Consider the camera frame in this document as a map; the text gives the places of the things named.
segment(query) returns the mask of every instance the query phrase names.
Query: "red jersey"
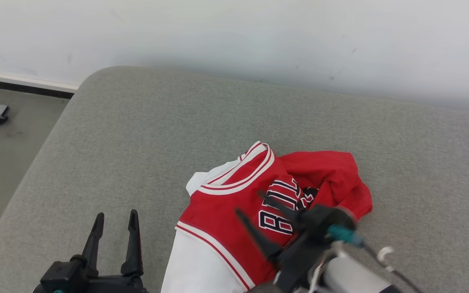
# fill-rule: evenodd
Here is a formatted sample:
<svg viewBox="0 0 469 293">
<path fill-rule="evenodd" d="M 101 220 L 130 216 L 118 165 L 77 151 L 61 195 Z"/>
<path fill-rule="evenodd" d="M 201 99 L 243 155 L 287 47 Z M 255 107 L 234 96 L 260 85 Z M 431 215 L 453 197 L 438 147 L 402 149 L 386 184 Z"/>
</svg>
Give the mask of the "red jersey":
<svg viewBox="0 0 469 293">
<path fill-rule="evenodd" d="M 280 245 L 293 232 L 278 210 L 263 203 L 259 190 L 293 210 L 312 203 L 342 206 L 358 220 L 372 209 L 370 192 L 349 153 L 297 152 L 276 157 L 267 144 L 257 142 L 228 164 L 197 186 L 176 229 L 211 247 L 244 291 L 272 280 L 276 272 L 253 243 L 235 208 Z M 306 188 L 319 191 L 304 193 Z"/>
</svg>

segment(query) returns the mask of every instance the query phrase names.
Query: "clothing pile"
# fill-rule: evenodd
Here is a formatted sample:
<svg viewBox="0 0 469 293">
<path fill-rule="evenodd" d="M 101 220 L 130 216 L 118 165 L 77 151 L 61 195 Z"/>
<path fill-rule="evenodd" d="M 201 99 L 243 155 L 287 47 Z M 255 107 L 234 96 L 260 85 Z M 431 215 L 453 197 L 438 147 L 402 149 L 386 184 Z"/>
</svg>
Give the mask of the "clothing pile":
<svg viewBox="0 0 469 293">
<path fill-rule="evenodd" d="M 266 191 L 292 210 L 313 204 L 338 207 L 355 221 L 372 210 L 352 154 L 294 152 L 277 157 L 257 141 L 236 160 L 197 172 L 186 189 L 190 204 L 180 217 L 162 293 L 243 293 L 277 273 L 238 219 L 240 208 L 269 239 L 285 246 L 290 221 L 264 204 Z"/>
</svg>

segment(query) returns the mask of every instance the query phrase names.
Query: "gray sofa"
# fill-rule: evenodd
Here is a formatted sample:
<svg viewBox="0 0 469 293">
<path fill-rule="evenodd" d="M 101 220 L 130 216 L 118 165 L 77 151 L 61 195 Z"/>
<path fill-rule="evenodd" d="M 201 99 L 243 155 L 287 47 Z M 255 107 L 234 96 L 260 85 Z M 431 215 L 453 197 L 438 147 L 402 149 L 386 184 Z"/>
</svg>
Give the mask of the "gray sofa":
<svg viewBox="0 0 469 293">
<path fill-rule="evenodd" d="M 196 171 L 261 140 L 278 155 L 352 152 L 374 210 L 359 232 L 426 292 L 469 292 L 469 114 L 184 72 L 112 67 L 69 102 L 0 219 L 0 293 L 79 254 L 104 212 L 102 275 L 120 271 L 132 208 L 145 286 L 160 291 Z M 387 276 L 374 260 L 350 253 Z M 410 290 L 394 278 L 406 292 Z M 254 292 L 275 292 L 270 285 Z"/>
</svg>

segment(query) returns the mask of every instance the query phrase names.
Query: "baseboard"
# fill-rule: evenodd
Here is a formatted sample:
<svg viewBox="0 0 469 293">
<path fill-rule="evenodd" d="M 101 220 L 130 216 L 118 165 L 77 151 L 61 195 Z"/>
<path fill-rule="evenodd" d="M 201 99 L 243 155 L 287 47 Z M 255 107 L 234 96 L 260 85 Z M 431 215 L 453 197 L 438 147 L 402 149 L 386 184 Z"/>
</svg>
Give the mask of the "baseboard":
<svg viewBox="0 0 469 293">
<path fill-rule="evenodd" d="M 72 98 L 72 96 L 74 95 L 74 93 L 69 93 L 69 92 L 42 89 L 40 87 L 30 87 L 29 85 L 17 85 L 15 83 L 8 83 L 8 82 L 2 82 L 2 81 L 0 81 L 0 89 L 15 91 L 15 92 L 54 96 L 56 98 L 67 98 L 67 99 Z"/>
<path fill-rule="evenodd" d="M 24 78 L 0 74 L 0 82 L 11 83 L 14 85 L 24 85 L 26 87 L 37 87 L 39 89 L 46 89 L 52 91 L 60 91 L 67 93 L 75 93 L 79 87 L 75 85 L 67 85 L 64 83 L 50 82 L 39 79 Z"/>
</svg>

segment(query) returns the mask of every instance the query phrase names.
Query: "gray floor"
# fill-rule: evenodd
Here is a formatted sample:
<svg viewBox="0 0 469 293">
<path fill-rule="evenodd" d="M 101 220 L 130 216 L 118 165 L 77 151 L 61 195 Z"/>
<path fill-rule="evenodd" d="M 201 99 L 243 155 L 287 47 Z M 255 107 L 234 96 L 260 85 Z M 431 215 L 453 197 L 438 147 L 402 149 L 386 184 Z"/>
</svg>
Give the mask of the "gray floor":
<svg viewBox="0 0 469 293">
<path fill-rule="evenodd" d="M 0 90 L 10 106 L 0 126 L 0 216 L 69 100 Z"/>
</svg>

